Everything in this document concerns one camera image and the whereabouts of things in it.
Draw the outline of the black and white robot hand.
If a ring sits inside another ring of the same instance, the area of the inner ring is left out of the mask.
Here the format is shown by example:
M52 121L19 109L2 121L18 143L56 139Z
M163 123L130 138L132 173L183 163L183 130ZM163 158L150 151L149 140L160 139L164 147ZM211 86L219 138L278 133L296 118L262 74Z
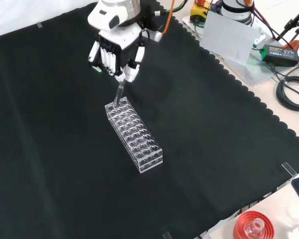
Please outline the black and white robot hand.
M89 66L108 72L118 82L132 82L139 73L145 54L141 27L134 23L114 30L100 30L89 53Z

